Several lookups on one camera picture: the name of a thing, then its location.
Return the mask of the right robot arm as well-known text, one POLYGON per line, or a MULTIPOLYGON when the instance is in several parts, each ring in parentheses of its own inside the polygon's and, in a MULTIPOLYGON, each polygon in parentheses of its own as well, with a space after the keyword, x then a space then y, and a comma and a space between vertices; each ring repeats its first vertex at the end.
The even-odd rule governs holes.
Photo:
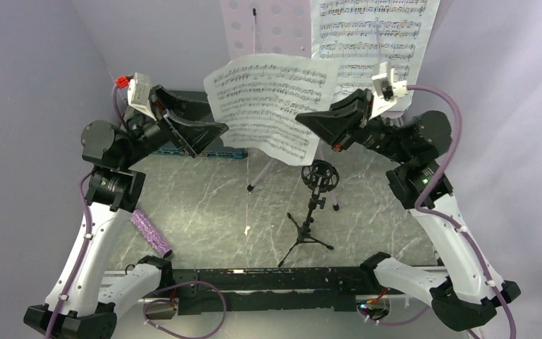
POLYGON ((379 99, 357 90, 324 112, 296 116, 336 152, 358 143, 397 166, 386 174, 402 207, 422 226, 443 273, 409 266, 379 252, 360 266, 361 285, 369 293, 394 289, 423 302, 449 329, 472 332, 487 324, 521 290, 489 264, 464 224, 445 168, 459 142, 462 123, 443 112, 424 112, 404 126, 392 126, 374 113, 379 99))

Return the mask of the lilac perforated music stand desk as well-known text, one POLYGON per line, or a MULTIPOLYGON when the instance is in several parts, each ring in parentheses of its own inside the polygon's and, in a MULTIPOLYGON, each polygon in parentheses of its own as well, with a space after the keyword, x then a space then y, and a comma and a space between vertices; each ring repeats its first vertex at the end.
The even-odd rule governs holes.
POLYGON ((221 0, 231 60, 249 54, 287 54, 309 58, 309 0, 221 0))

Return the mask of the black microphone tripod with shockmount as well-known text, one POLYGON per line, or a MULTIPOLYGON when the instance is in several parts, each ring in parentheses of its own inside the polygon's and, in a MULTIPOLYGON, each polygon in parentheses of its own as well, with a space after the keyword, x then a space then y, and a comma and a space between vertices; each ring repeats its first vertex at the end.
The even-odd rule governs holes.
POLYGON ((314 223, 313 212, 316 209, 322 210, 325 207, 326 198, 322 197, 322 194, 332 192, 339 183, 339 173, 331 163, 325 160, 314 160, 311 165, 302 167, 301 179, 305 186, 311 190, 308 212, 301 224, 297 223, 291 213, 287 213, 288 219, 296 227, 297 236, 296 241, 289 248, 284 258, 277 264, 278 268, 284 265, 287 257, 298 245, 320 244, 330 251, 335 249, 332 245, 326 244, 311 235, 311 224, 314 223))

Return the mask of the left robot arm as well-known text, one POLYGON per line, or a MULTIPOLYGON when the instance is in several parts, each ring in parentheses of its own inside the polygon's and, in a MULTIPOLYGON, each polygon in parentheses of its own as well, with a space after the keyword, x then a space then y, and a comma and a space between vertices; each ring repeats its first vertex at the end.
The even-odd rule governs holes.
POLYGON ((207 121, 210 104, 149 88, 152 117, 133 128, 108 121, 89 123, 81 133, 82 158, 92 170, 80 182, 83 219, 66 265, 41 304, 28 307, 24 323, 45 338, 110 338, 117 321, 140 298, 168 295, 175 278, 167 257, 146 256, 108 288, 102 278, 121 227, 135 211, 146 176, 133 166, 173 143, 195 157, 227 131, 207 121))

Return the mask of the sheet music page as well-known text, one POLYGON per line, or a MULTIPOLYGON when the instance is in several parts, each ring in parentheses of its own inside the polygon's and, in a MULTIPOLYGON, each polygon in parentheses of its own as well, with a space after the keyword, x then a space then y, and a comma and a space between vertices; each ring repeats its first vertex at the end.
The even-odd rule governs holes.
POLYGON ((320 139, 296 115, 330 108, 338 68, 331 60, 250 54, 208 75, 203 85, 213 118, 228 126, 224 146, 257 148, 290 166, 310 165, 320 139))
POLYGON ((371 88, 380 62, 390 62, 396 81, 415 84, 439 6, 439 0, 311 1, 311 56, 339 64, 334 100, 371 88))

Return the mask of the purple glitter tube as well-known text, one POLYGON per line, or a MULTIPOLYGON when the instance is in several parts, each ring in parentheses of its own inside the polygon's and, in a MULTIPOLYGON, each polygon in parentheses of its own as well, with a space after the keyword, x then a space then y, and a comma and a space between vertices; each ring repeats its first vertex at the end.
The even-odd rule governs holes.
POLYGON ((140 209, 133 211, 130 221, 160 257, 169 258, 173 254, 168 242, 140 209))

